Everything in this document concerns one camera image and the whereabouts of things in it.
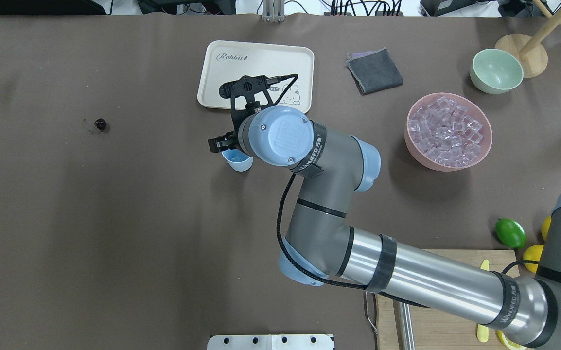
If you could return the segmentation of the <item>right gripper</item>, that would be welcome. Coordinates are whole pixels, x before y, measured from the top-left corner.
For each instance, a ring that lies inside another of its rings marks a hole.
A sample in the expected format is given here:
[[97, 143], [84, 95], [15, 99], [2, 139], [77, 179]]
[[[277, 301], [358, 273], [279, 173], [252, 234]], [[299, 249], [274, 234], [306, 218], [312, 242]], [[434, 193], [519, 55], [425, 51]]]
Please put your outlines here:
[[208, 139], [208, 144], [212, 153], [221, 153], [228, 149], [238, 149], [242, 151], [239, 135], [235, 130], [225, 133], [224, 137]]

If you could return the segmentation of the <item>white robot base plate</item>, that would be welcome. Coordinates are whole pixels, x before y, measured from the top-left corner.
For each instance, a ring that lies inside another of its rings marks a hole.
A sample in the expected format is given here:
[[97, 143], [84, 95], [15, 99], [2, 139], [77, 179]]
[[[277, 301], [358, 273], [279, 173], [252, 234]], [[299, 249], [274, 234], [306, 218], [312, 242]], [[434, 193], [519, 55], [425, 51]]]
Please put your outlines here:
[[208, 350], [335, 350], [334, 335], [328, 334], [248, 334], [217, 335]]

